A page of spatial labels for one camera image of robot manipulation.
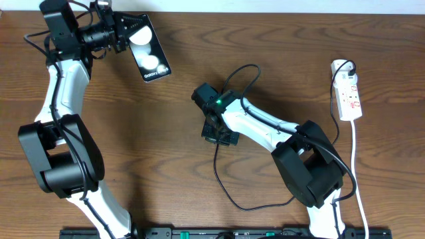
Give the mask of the black smartphone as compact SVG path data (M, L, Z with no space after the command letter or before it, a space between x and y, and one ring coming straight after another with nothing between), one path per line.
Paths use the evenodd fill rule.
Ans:
M172 73L153 25L146 14L137 17L129 47L144 82L152 82Z

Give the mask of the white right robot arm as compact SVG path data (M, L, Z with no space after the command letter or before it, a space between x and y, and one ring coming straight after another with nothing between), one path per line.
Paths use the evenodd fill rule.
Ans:
M207 83L196 88L191 99L206 117L201 135L207 141L229 146L245 135L271 153L286 187L307 208L312 236L344 236L346 227L336 200L346 171L316 123L298 125L275 118L238 92L221 94Z

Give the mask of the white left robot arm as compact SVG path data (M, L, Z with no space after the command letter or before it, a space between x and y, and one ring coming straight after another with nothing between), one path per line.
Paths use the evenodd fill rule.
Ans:
M171 68L149 17L114 11L110 1L92 1L86 13L98 22L78 24L71 1L43 1L48 29L39 51L50 76L46 98L33 123L18 138L39 187L77 206L96 227L97 238L143 238L131 214L105 183L102 154L81 118L95 60L108 51L131 50L146 82Z

